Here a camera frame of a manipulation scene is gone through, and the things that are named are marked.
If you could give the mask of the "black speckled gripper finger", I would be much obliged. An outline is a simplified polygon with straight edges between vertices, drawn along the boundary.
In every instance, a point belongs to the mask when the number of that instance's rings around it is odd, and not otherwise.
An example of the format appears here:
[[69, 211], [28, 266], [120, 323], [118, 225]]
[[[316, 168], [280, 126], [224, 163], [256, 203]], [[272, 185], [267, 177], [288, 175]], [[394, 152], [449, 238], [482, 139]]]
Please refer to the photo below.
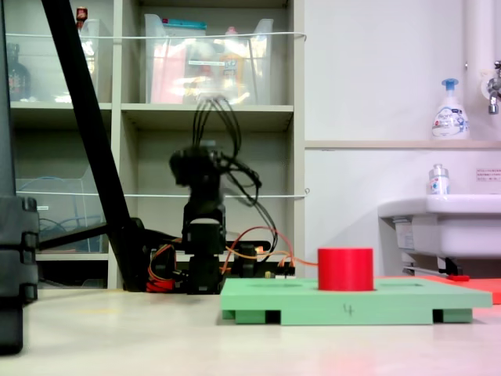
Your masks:
[[201, 149], [176, 150], [169, 160], [175, 184], [178, 186], [193, 186], [201, 183], [203, 178], [201, 162], [203, 158], [204, 154]]

